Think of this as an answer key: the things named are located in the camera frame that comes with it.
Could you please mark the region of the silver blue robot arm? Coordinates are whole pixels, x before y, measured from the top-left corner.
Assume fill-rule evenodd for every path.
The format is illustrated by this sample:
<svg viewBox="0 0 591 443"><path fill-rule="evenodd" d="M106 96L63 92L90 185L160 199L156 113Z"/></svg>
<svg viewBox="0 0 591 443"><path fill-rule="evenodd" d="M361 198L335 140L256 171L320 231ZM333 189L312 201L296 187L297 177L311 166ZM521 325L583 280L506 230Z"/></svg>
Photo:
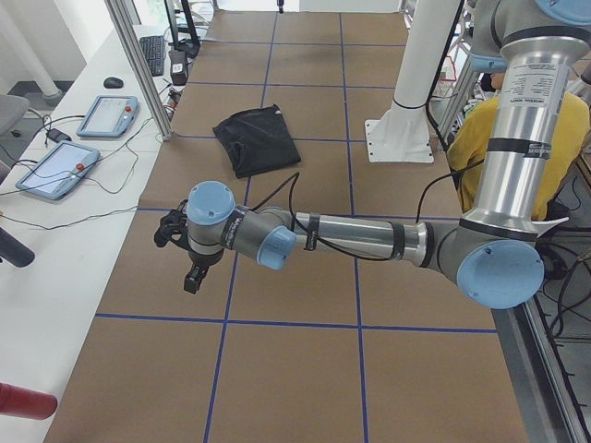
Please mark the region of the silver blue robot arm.
<svg viewBox="0 0 591 443"><path fill-rule="evenodd" d="M370 221L235 202L216 181L192 188L184 230L194 293L225 250L280 269L296 245L369 261L407 260L454 282L468 298L507 309L530 299L544 279L533 221L536 194L563 102L571 65L590 49L586 1L480 1L474 54L499 55L505 84L472 209L456 223Z"/></svg>

